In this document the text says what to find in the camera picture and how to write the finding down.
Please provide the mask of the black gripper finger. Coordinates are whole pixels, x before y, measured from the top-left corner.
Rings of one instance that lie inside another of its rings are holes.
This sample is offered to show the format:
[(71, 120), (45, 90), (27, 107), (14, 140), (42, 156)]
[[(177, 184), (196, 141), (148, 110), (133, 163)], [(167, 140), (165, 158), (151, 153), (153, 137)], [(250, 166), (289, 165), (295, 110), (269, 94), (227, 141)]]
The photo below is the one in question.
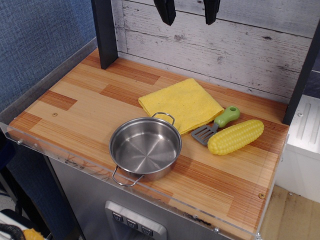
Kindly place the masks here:
[(154, 0), (153, 2), (162, 21), (171, 26), (176, 18), (174, 0)]
[(205, 22), (211, 25), (216, 21), (217, 13), (220, 8), (220, 0), (204, 0)]

